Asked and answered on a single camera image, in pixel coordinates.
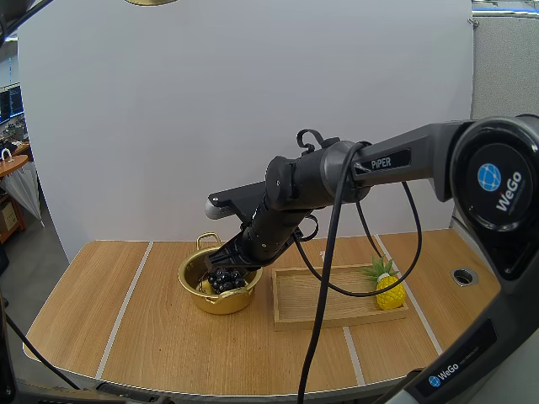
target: umbrella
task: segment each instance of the umbrella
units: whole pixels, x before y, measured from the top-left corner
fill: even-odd
[[[0,188],[19,202],[45,227],[41,219],[37,171],[33,162],[27,162],[18,170],[4,176],[0,182]]]

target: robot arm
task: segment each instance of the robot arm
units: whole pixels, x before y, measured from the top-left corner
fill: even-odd
[[[320,139],[320,149],[310,147],[296,160],[276,157],[265,183],[210,195],[214,217],[225,210],[242,220],[242,230],[206,260],[210,270],[271,264],[306,215],[334,202],[353,143]],[[363,199],[374,185],[429,178],[438,200],[455,200],[501,284],[478,319],[391,402],[451,399],[539,327],[539,318],[527,314],[539,281],[538,152],[539,118],[524,115],[426,125],[364,143],[352,159],[344,203]]]

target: computer screen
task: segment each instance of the computer screen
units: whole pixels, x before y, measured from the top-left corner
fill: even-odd
[[[11,101],[11,116],[22,114],[23,110],[23,97],[20,93],[20,86],[9,89],[9,99]]]
[[[5,122],[11,118],[11,99],[9,90],[0,93],[0,120]]]
[[[11,87],[0,92],[0,123],[6,122],[23,112],[23,97],[20,86]]]

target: blue globe logo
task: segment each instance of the blue globe logo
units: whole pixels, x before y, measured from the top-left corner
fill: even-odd
[[[502,182],[502,174],[499,173],[496,166],[490,162],[487,162],[479,168],[478,181],[481,188],[483,188],[485,191],[493,192],[498,189],[500,183]]]
[[[436,376],[431,376],[429,378],[429,383],[433,387],[440,387],[440,385],[441,385],[440,379],[438,379]]]

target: lamp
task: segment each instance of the lamp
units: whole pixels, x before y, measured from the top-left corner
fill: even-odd
[[[136,4],[138,6],[160,6],[161,4],[167,4],[175,2],[176,0],[126,0],[128,3]]]

